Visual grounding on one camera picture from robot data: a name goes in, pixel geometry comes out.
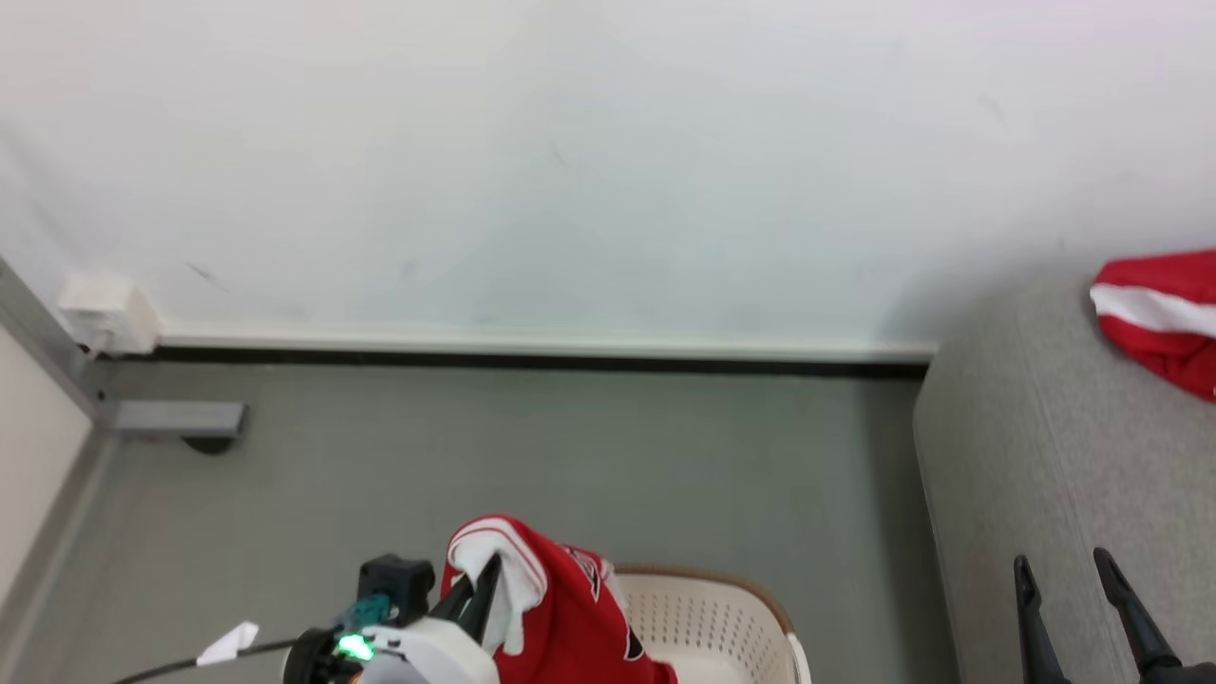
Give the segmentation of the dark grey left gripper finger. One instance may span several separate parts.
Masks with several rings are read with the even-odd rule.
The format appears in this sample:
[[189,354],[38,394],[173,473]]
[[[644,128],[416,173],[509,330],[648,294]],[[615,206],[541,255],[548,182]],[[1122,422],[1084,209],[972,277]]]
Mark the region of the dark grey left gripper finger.
[[437,605],[430,609],[429,617],[460,623],[473,598],[475,598],[475,583],[468,578],[468,574],[461,573],[447,588],[447,593],[443,594]]
[[462,628],[479,646],[484,645],[486,627],[491,622],[495,598],[499,596],[499,584],[503,574],[503,557],[492,555],[477,578],[465,573],[472,587],[471,598],[462,611]]

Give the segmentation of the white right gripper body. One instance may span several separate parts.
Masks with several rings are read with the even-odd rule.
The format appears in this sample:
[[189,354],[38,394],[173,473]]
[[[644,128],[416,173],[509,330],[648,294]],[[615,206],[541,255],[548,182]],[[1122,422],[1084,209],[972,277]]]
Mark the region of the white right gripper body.
[[1216,665],[1182,665],[1177,658],[1152,658],[1139,667],[1141,682],[1148,684],[1215,684]]

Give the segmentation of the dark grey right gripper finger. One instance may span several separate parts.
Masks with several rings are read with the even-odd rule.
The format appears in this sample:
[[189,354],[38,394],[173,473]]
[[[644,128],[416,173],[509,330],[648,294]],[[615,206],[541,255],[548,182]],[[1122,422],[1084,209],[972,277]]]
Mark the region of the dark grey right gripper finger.
[[1020,641],[1021,680],[1025,683],[1070,683],[1055,656],[1041,615],[1042,596],[1031,564],[1015,557],[1017,633]]
[[1121,619],[1136,669],[1162,672],[1178,668],[1177,654],[1173,654],[1167,638],[1158,628],[1155,619],[1152,619],[1150,611],[1138,598],[1111,553],[1104,548],[1094,548],[1092,555],[1107,601]]

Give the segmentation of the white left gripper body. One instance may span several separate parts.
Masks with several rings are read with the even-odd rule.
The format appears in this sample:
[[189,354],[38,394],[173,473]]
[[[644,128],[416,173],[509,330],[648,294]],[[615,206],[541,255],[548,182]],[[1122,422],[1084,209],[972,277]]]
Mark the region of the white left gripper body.
[[359,683],[499,683],[499,667],[450,619],[409,627],[368,626],[337,640],[337,654],[361,667]]

